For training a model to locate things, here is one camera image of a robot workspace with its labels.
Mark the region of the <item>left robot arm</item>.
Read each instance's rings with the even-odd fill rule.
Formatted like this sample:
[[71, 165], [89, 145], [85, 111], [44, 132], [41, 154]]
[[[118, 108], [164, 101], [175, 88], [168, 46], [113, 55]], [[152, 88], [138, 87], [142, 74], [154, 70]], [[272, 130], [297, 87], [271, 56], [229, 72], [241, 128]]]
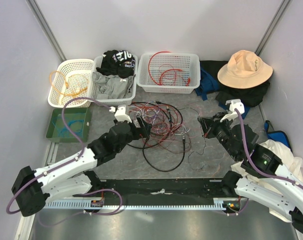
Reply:
[[108, 132], [57, 163], [37, 169], [22, 168], [11, 188], [17, 212], [29, 217], [54, 200], [99, 195], [101, 184], [92, 169], [113, 160], [132, 141], [150, 136], [151, 124], [141, 117], [137, 121], [139, 126], [132, 121], [116, 121]]

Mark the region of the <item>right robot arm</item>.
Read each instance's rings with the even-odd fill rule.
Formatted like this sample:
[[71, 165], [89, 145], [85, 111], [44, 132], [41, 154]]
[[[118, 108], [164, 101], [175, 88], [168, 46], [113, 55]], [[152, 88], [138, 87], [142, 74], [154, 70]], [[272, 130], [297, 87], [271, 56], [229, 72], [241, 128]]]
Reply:
[[228, 171], [220, 184], [226, 197], [238, 195], [264, 205], [284, 217], [303, 234], [303, 182], [274, 152], [257, 143], [258, 135], [244, 123], [231, 126], [224, 112], [197, 118], [206, 139], [217, 139], [240, 162], [246, 176]]

